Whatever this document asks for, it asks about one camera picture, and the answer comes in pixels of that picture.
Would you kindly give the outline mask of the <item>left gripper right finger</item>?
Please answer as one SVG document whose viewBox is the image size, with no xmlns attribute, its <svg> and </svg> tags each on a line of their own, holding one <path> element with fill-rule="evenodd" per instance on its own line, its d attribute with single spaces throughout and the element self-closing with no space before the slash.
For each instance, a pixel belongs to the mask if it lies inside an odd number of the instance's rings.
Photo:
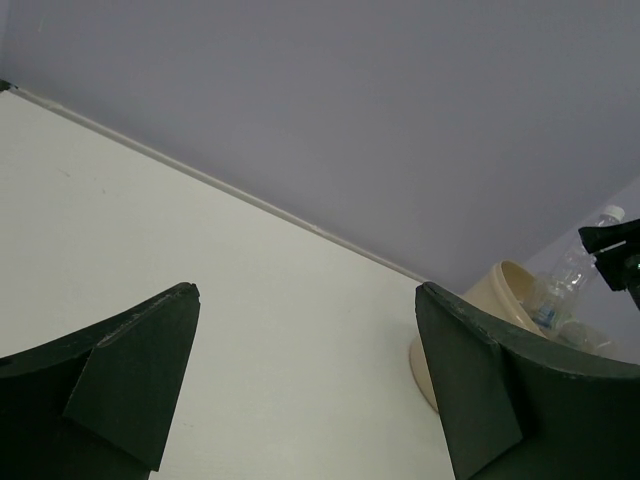
<svg viewBox="0 0 640 480">
<path fill-rule="evenodd" d="M 554 343 L 433 282 L 415 312 L 456 478 L 638 478 L 637 365 Z"/>
</svg>

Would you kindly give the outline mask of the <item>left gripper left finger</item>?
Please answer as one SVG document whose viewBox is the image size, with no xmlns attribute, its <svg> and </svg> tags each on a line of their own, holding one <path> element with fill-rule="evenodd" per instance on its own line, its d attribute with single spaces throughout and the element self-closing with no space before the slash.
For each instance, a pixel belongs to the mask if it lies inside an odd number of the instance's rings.
<svg viewBox="0 0 640 480">
<path fill-rule="evenodd" d="M 1 360 L 4 479 L 147 479 L 159 470 L 194 342 L 199 291 Z"/>
</svg>

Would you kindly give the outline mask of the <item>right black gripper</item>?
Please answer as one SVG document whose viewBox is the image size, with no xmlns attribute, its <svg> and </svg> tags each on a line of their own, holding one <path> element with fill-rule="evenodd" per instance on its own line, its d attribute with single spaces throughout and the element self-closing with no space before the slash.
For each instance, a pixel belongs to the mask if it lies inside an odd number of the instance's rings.
<svg viewBox="0 0 640 480">
<path fill-rule="evenodd" d="M 578 230 L 585 250 L 596 254 L 596 267 L 612 291 L 626 291 L 637 308 L 639 303 L 640 220 L 606 227 Z"/>
</svg>

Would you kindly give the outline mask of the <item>clear bottle without cap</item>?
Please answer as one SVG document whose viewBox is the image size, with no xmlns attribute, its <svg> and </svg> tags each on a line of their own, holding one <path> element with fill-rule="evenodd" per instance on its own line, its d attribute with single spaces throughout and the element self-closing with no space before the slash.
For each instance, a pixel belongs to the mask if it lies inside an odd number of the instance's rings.
<svg viewBox="0 0 640 480">
<path fill-rule="evenodd" d="M 554 329 L 573 313 L 580 292 L 597 275 L 595 259 L 576 233 L 554 266 L 536 277 L 525 310 L 538 326 Z"/>
</svg>

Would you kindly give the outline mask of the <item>beige round bin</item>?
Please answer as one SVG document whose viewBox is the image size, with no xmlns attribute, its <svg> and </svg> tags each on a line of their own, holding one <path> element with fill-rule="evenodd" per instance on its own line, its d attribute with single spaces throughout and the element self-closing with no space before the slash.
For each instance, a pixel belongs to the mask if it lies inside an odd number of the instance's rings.
<svg viewBox="0 0 640 480">
<path fill-rule="evenodd" d="M 546 338 L 523 308 L 534 280 L 535 277 L 524 267 L 504 260 L 494 264 L 462 295 L 462 299 L 486 313 Z"/>
</svg>

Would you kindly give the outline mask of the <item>metal table edge rail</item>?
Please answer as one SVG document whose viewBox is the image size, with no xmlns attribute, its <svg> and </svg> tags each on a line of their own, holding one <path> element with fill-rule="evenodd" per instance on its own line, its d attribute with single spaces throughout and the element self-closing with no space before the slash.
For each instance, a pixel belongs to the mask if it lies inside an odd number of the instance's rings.
<svg viewBox="0 0 640 480">
<path fill-rule="evenodd" d="M 424 277 L 422 275 L 419 275 L 409 269 L 406 269 L 404 267 L 401 267 L 400 265 L 386 260 L 374 253 L 372 253 L 371 251 L 368 251 L 366 249 L 363 249 L 361 247 L 358 247 L 357 245 L 339 237 L 336 236 L 335 234 L 326 231 L 322 228 L 320 228 L 318 225 L 312 223 L 312 222 L 307 222 L 301 218 L 299 218 L 296 215 L 293 215 L 281 208 L 278 208 L 272 204 L 270 204 L 269 202 L 266 202 L 264 200 L 261 200 L 257 197 L 255 197 L 254 195 L 251 195 L 249 193 L 247 193 L 246 191 L 236 188 L 230 184 L 228 184 L 227 182 L 224 182 L 222 180 L 219 180 L 215 177 L 212 177 L 211 175 L 202 173 L 198 170 L 196 170 L 193 167 L 187 166 L 186 164 L 177 161 L 176 159 L 167 156 L 143 143 L 140 143 L 138 141 L 133 140 L 132 138 L 127 137 L 126 135 L 123 135 L 113 129 L 110 129 L 96 121 L 93 121 L 83 115 L 80 115 L 76 112 L 74 112 L 73 110 L 70 110 L 69 108 L 66 108 L 65 106 L 54 102 L 50 99 L 38 96 L 33 94 L 32 92 L 29 92 L 28 90 L 23 90 L 20 89 L 18 86 L 12 84 L 11 82 L 8 82 L 4 79 L 1 80 L 1 92 L 5 92 L 8 91 L 11 94 L 18 96 L 34 105 L 37 105 L 40 108 L 43 108 L 45 110 L 51 111 L 52 113 L 61 116 L 65 119 L 67 119 L 70 122 L 73 122 L 77 125 L 80 125 L 84 128 L 87 128 L 105 138 L 108 138 L 124 147 L 127 147 L 131 150 L 134 150 L 138 153 L 140 153 L 141 155 L 144 155 L 146 157 L 149 157 L 163 165 L 166 165 L 167 167 L 170 167 L 176 171 L 179 171 L 201 183 L 204 183 L 216 190 L 219 190 L 221 192 L 224 192 L 228 195 L 231 195 L 234 198 L 237 198 L 240 201 L 243 201 L 255 208 L 258 208 L 266 213 L 269 213 L 273 216 L 276 216 L 292 225 L 296 225 L 297 227 L 300 227 L 306 231 L 309 231 L 311 233 L 313 233 L 314 235 L 321 237 L 322 239 L 332 242 L 342 248 L 348 249 L 368 260 L 374 261 L 384 267 L 390 268 L 391 270 L 394 270 L 404 276 L 407 276 L 409 278 L 411 278 L 412 280 L 418 281 L 420 283 L 423 283 L 427 280 L 427 277 Z"/>
</svg>

